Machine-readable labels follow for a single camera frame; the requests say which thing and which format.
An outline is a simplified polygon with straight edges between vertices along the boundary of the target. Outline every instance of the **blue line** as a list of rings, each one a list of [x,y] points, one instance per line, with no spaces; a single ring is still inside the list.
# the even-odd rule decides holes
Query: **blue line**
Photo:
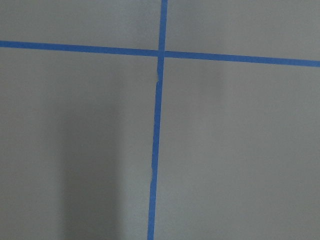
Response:
[[[196,53],[196,52],[180,52],[180,51],[165,51],[166,58],[177,59],[201,59],[201,60],[216,60],[228,62],[243,62],[243,63],[258,63],[258,64],[277,64],[277,65],[293,65],[306,67],[320,67],[320,61],[276,58],[264,56],[242,56],[242,55],[226,55],[213,53]]]
[[[83,45],[67,45],[54,43],[36,43],[22,41],[0,41],[0,47],[15,49],[38,49],[38,50],[54,50],[81,53],[97,53],[97,54],[120,54],[134,56],[151,56],[158,57],[157,50],[133,49],[106,46],[83,46]]]
[[[158,82],[156,83],[156,88],[155,88],[154,126],[153,126],[152,162],[151,162],[152,179],[150,184],[147,240],[154,240],[154,235],[155,235],[159,139],[160,139],[162,85],[163,85],[163,79],[164,79],[164,64],[165,64],[167,9],[168,9],[168,0],[162,0],[161,15],[160,15],[160,29],[159,29],[159,43],[158,43],[159,55],[158,55],[158,62],[157,62]]]

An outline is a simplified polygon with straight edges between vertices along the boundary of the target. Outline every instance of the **gray surface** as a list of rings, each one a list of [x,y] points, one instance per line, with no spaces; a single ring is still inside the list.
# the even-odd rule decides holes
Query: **gray surface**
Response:
[[[166,59],[155,240],[319,239],[319,79]]]
[[[160,0],[1,0],[1,40],[158,49]]]
[[[168,2],[167,50],[320,60],[317,0]]]
[[[0,56],[0,239],[145,239],[157,59]]]

